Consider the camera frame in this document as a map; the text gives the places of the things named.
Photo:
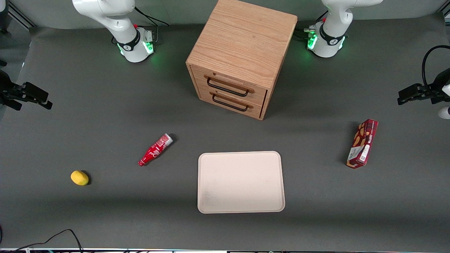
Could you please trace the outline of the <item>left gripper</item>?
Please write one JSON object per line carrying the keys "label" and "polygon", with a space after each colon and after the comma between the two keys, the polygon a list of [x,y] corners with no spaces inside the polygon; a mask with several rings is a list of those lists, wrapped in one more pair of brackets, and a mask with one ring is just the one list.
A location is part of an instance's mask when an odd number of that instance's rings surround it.
{"label": "left gripper", "polygon": [[[439,73],[434,79],[434,82],[429,84],[429,97],[432,104],[450,102],[450,96],[443,90],[445,86],[449,85],[449,82],[450,69],[447,69]],[[407,88],[406,93],[398,92],[399,97],[397,98],[397,103],[398,105],[403,105],[415,100],[426,100],[428,99],[428,97],[425,96],[427,91],[427,86],[415,83]]]}

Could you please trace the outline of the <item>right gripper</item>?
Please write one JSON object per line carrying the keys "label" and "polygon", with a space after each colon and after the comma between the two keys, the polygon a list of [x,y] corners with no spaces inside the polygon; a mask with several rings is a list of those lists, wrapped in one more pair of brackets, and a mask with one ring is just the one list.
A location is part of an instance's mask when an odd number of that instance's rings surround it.
{"label": "right gripper", "polygon": [[20,111],[22,102],[31,102],[50,110],[53,103],[48,101],[48,92],[42,90],[30,82],[24,82],[21,85],[13,83],[9,75],[0,71],[0,104]]}

